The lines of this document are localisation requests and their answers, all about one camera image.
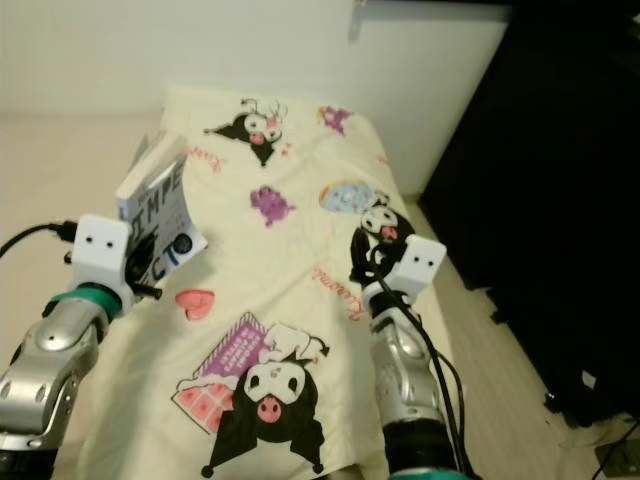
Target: pink heart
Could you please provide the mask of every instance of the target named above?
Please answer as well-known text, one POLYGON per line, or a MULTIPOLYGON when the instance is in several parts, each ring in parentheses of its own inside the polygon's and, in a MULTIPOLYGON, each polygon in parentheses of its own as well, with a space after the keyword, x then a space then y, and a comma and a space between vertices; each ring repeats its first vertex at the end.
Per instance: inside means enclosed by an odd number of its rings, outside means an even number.
POLYGON ((211 311, 215 298, 210 290, 185 290, 176 295, 176 304, 184 308, 189 320, 202 320, 211 311))

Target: white wall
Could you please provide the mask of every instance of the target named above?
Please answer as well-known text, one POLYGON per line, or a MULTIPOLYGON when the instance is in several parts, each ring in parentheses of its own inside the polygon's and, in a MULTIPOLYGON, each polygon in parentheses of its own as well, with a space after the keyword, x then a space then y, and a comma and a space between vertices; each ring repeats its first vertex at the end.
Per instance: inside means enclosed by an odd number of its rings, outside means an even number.
POLYGON ((3 113, 159 111, 164 85, 339 102, 417 193, 506 26, 501 7, 351 0, 0 0, 3 113))

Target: pink nose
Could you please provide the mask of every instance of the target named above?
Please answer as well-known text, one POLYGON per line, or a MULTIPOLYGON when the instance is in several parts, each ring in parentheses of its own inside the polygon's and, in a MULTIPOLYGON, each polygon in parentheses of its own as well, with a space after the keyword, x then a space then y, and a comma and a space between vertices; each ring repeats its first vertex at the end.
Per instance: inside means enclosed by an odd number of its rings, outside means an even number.
POLYGON ((249 141, 254 145, 262 145, 264 143, 264 135, 261 133, 252 133, 249 135, 249 141))
POLYGON ((276 423, 282 415, 280 403, 273 397, 264 397, 258 404, 258 417, 266 423, 276 423))
POLYGON ((398 238, 398 231, 393 227, 384 227, 380 233, 386 239, 397 240, 398 238))

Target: bedsheet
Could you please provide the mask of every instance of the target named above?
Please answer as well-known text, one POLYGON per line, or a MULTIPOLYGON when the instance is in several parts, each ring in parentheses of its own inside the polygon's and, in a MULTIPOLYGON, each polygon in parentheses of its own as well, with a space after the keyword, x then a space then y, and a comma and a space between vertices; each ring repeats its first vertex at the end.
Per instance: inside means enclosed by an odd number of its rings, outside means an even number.
POLYGON ((172 89, 208 249, 115 322, 80 479, 386 478, 358 226, 411 233, 370 122, 335 105, 172 89))

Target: purple cartoon figure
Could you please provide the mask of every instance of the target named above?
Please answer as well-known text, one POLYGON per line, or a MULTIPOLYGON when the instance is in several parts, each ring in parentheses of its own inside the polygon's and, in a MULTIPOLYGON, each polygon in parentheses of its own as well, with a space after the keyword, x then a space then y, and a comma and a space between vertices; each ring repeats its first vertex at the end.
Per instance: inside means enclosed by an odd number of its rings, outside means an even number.
POLYGON ((324 125, 329 127, 344 137, 343 122, 349 118, 353 113, 343 110, 341 108, 333 107, 320 107, 318 109, 318 116, 324 121, 324 125))
POLYGON ((251 206, 260 210, 267 219, 266 225, 270 227, 276 220, 285 218, 296 207, 287 204, 280 193, 266 185, 259 190, 251 192, 251 206))

